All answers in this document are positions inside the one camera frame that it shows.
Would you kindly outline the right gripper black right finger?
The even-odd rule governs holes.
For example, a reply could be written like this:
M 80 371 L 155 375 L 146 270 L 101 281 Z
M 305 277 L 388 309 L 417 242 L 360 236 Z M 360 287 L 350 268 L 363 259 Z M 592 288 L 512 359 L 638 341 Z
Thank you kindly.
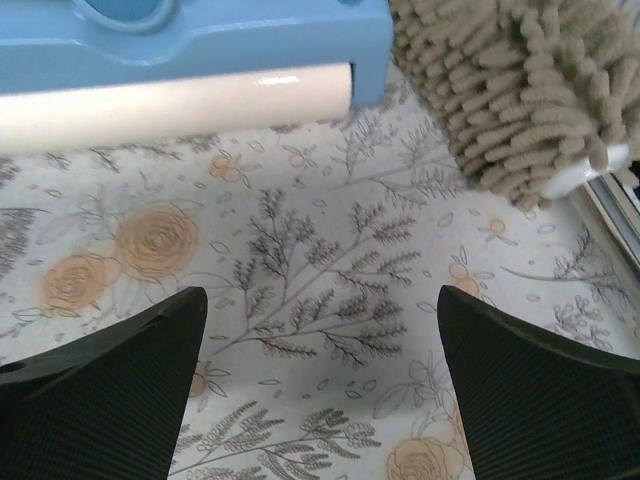
M 437 320 L 476 478 L 638 478 L 637 360 L 452 286 Z

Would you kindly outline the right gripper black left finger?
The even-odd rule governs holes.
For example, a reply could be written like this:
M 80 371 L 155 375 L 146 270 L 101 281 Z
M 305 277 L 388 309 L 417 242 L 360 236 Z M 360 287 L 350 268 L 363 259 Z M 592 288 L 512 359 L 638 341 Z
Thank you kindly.
M 207 319 L 189 287 L 1 368 L 4 479 L 165 479 Z

